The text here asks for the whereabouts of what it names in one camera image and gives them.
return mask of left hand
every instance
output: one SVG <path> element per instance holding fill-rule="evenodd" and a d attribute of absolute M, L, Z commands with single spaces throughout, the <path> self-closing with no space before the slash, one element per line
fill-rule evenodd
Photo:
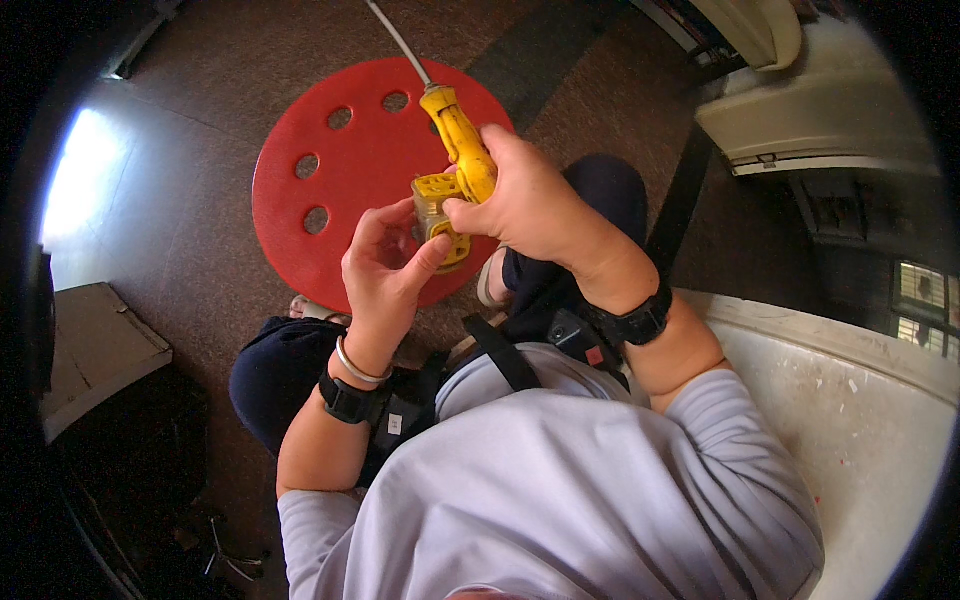
<path fill-rule="evenodd" d="M 420 290 L 450 252 L 448 235 L 416 248 L 414 199 L 364 213 L 341 263 L 353 323 L 345 350 L 363 372 L 387 370 L 417 314 Z"/>

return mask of bracelet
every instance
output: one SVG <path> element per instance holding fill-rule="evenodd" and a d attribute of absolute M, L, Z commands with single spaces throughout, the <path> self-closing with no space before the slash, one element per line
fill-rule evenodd
<path fill-rule="evenodd" d="M 367 375 L 366 373 L 357 369 L 357 366 L 350 362 L 350 359 L 347 358 L 347 353 L 344 351 L 344 336 L 342 335 L 337 337 L 337 356 L 340 358 L 340 362 L 344 364 L 344 367 L 347 368 L 347 371 L 349 371 L 351 375 L 361 381 L 366 381 L 367 383 L 380 385 L 385 383 L 387 379 L 390 379 L 390 375 L 394 374 L 393 365 L 387 367 L 387 372 L 383 373 L 382 377 Z"/>

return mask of light blue shirt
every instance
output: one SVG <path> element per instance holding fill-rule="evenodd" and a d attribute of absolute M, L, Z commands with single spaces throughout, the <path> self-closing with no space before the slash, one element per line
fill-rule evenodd
<path fill-rule="evenodd" d="M 735 373 L 697 377 L 660 416 L 548 345 L 518 347 L 548 389 L 513 394 L 481 357 L 362 505 L 279 499 L 291 598 L 809 595 L 813 501 Z"/>

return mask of stool seat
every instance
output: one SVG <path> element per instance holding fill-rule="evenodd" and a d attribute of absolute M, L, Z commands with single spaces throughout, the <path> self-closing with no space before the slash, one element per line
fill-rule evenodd
<path fill-rule="evenodd" d="M 432 60 L 422 62 L 435 82 L 456 88 L 475 126 L 497 123 L 513 130 L 503 107 L 473 78 Z M 397 93 L 408 102 L 391 112 L 394 105 L 385 107 L 384 100 Z M 441 173 L 449 165 L 443 142 L 418 104 L 422 94 L 423 83 L 406 59 L 362 62 L 307 90 L 264 143 L 253 174 L 256 236 L 280 277 L 317 304 L 350 312 L 340 261 L 364 211 L 411 196 L 415 178 Z M 351 113 L 349 121 L 333 129 L 330 116 L 338 110 L 343 114 L 344 108 Z M 297 165 L 311 156 L 317 167 L 307 177 Z M 315 208 L 326 211 L 327 223 L 319 233 L 310 233 L 304 220 Z M 496 247 L 496 240 L 474 237 L 463 267 L 434 276 L 420 295 L 420 306 L 457 291 Z"/>

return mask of black watch strap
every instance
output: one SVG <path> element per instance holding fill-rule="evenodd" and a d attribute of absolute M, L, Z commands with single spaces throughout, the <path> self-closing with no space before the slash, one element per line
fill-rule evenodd
<path fill-rule="evenodd" d="M 590 312 L 612 342 L 628 342 L 643 346 L 656 340 L 666 329 L 666 314 L 673 303 L 673 292 L 666 281 L 660 282 L 657 293 L 626 315 L 614 315 L 592 304 Z"/>
<path fill-rule="evenodd" d="M 320 375 L 318 386 L 324 396 L 326 412 L 351 425 L 365 420 L 377 420 L 383 412 L 387 398 L 390 397 L 390 390 L 386 388 L 368 392 L 358 390 L 342 379 L 331 379 L 326 369 Z"/>

